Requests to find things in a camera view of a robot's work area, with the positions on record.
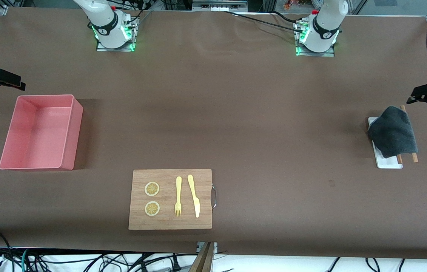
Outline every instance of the teal cable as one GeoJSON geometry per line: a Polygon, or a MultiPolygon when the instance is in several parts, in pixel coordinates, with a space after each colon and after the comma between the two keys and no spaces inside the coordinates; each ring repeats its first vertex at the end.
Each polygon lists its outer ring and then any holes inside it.
{"type": "Polygon", "coordinates": [[[27,254],[27,250],[24,250],[24,253],[22,254],[22,261],[20,262],[20,267],[22,267],[22,272],[25,272],[25,255],[27,254]]]}

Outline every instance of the knife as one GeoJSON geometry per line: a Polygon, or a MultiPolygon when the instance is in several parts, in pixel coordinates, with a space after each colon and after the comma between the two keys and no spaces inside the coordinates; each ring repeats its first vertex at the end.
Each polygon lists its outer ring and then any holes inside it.
{"type": "Polygon", "coordinates": [[[190,186],[191,195],[193,196],[193,204],[195,205],[195,217],[200,216],[200,200],[196,197],[195,194],[195,183],[193,181],[193,176],[188,175],[188,185],[190,186]]]}

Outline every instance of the pink plastic container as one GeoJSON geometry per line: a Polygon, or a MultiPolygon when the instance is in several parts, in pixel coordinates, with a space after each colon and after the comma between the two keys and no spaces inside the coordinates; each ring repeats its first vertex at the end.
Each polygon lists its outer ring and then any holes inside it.
{"type": "Polygon", "coordinates": [[[17,97],[0,169],[72,170],[82,110],[70,94],[17,97]]]}

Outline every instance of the black band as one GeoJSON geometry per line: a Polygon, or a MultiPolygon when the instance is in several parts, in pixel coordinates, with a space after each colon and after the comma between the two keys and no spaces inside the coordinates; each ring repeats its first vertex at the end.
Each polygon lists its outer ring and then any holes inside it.
{"type": "Polygon", "coordinates": [[[322,28],[317,23],[317,16],[314,17],[314,20],[312,21],[312,26],[314,27],[314,30],[319,33],[319,36],[321,36],[321,39],[328,40],[330,39],[336,32],[338,32],[339,26],[336,29],[333,30],[327,30],[322,28]]]}
{"type": "Polygon", "coordinates": [[[114,14],[113,20],[109,24],[107,24],[106,26],[96,26],[95,24],[91,23],[92,27],[96,30],[96,32],[99,35],[108,36],[109,32],[117,26],[118,14],[116,14],[116,12],[113,12],[113,14],[114,14]]]}

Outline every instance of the gray towel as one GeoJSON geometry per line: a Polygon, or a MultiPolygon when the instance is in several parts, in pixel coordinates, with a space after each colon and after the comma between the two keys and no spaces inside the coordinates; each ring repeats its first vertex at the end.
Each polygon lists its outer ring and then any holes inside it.
{"type": "Polygon", "coordinates": [[[412,123],[400,108],[389,106],[369,126],[367,134],[385,158],[418,152],[412,123]]]}

